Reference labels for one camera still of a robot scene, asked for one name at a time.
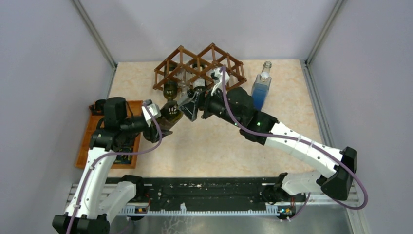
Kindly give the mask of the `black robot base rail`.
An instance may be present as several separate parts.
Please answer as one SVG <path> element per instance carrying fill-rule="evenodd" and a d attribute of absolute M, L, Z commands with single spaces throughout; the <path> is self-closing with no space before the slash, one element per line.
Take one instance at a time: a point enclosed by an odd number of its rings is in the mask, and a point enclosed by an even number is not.
<path fill-rule="evenodd" d="M 132 202 L 149 202 L 152 212 L 243 212 L 305 200 L 282 190 L 279 177 L 146 177 Z"/>

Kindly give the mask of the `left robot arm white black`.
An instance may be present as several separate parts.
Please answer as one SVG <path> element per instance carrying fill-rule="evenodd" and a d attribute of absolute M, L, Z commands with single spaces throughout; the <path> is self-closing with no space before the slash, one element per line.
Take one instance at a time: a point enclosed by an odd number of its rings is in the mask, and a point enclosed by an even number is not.
<path fill-rule="evenodd" d="M 62 215 L 55 215 L 52 226 L 59 234 L 108 234 L 115 217 L 133 200 L 145 198 L 146 188 L 139 176 L 126 175 L 104 199 L 101 194 L 119 150 L 129 139 L 155 126 L 152 138 L 160 144 L 163 133 L 157 118 L 159 106 L 150 99 L 141 106 L 141 114 L 134 116 L 123 97 L 98 100 L 92 108 L 101 113 L 89 141 L 88 156 L 78 188 Z"/>

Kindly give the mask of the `brown label wine bottle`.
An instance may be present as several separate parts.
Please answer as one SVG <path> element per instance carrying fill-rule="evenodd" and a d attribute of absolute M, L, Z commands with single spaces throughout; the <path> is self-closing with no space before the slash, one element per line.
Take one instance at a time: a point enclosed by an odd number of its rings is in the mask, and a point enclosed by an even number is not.
<path fill-rule="evenodd" d="M 161 108 L 161 116 L 156 119 L 162 132 L 170 131 L 171 128 L 184 116 L 179 110 L 175 100 L 169 100 Z"/>

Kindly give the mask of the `blue square glass bottle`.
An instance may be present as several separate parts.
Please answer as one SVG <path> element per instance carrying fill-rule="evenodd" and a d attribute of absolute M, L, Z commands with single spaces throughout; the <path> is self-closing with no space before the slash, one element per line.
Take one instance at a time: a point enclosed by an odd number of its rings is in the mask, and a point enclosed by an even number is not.
<path fill-rule="evenodd" d="M 252 90 L 251 90 L 251 96 L 253 97 L 253 104 L 257 110 L 261 110 L 263 108 L 266 97 L 269 92 L 270 85 L 271 85 L 271 83 L 269 85 L 261 83 L 259 81 L 259 75 L 260 74 L 257 75 L 256 80 L 254 81 Z"/>

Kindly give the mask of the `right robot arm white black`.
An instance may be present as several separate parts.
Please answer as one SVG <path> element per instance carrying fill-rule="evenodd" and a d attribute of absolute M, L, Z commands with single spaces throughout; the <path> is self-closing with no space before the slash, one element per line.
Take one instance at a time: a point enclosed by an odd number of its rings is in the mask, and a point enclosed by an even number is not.
<path fill-rule="evenodd" d="M 217 89 L 188 90 L 178 108 L 190 120 L 216 116 L 240 128 L 245 139 L 282 150 L 314 168 L 307 173 L 283 173 L 274 188 L 275 197 L 287 201 L 301 193 L 324 193 L 332 199 L 347 200 L 357 168 L 357 152 L 351 147 L 331 148 L 300 135 L 277 118 L 255 109 L 253 98 L 241 87 L 223 93 Z"/>

